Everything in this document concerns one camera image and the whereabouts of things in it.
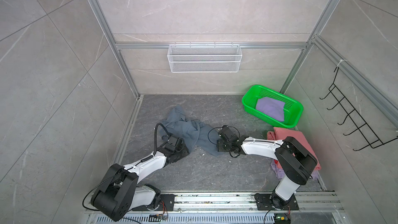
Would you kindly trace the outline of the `grey blue t shirt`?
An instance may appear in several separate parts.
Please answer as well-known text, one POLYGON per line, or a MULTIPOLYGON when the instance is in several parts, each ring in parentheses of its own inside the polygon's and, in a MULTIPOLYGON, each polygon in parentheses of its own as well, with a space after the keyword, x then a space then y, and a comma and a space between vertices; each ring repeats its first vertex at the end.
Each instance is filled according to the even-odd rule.
POLYGON ((212 156, 221 155, 221 152, 217 151, 219 128, 212 128, 198 119, 188 118, 180 105, 174 107, 161 123, 169 133, 184 139, 189 152, 198 146, 212 156))

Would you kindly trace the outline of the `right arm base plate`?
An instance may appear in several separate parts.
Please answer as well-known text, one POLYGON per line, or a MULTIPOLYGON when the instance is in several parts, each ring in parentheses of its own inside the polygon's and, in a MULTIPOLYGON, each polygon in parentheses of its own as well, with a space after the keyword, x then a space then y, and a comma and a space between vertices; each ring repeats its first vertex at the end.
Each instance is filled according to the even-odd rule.
POLYGON ((255 194, 255 203, 259 211, 298 211, 299 206, 295 195, 283 200, 277 194, 255 194))

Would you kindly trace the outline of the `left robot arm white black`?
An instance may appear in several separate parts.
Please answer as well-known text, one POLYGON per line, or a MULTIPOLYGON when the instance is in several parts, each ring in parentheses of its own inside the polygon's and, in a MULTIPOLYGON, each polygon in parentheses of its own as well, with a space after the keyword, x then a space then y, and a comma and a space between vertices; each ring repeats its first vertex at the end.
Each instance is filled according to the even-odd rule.
POLYGON ((138 184, 145 177, 171 163, 175 163, 189 154, 182 138, 171 136, 166 142, 147 157, 121 166, 113 164, 102 181, 91 191, 90 204, 111 220, 121 220, 129 211, 145 207, 150 211, 163 206, 161 191, 152 185, 138 184))

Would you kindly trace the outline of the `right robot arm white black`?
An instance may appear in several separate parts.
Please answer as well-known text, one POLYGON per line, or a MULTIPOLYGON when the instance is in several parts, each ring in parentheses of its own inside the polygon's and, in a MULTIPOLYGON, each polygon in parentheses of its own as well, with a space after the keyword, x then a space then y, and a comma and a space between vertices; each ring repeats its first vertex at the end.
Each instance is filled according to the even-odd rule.
POLYGON ((262 140, 250 136, 237 136, 228 125, 218 131, 217 150, 231 157, 258 155, 272 158, 281 164, 285 176, 269 196, 272 209, 282 210, 293 200, 296 191, 312 177, 318 160, 297 139, 288 136, 283 140, 262 140))

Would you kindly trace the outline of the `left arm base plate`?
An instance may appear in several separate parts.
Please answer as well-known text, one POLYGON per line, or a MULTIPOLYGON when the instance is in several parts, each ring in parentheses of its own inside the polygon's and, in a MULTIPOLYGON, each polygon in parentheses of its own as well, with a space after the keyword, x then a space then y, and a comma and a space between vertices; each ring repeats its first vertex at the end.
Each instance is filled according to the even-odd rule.
POLYGON ((175 197, 173 194, 161 194, 160 201, 156 208, 152 208, 151 206, 138 206, 133 208, 132 211, 163 211, 163 207, 165 207, 165 211, 173 211, 175 205, 175 197))

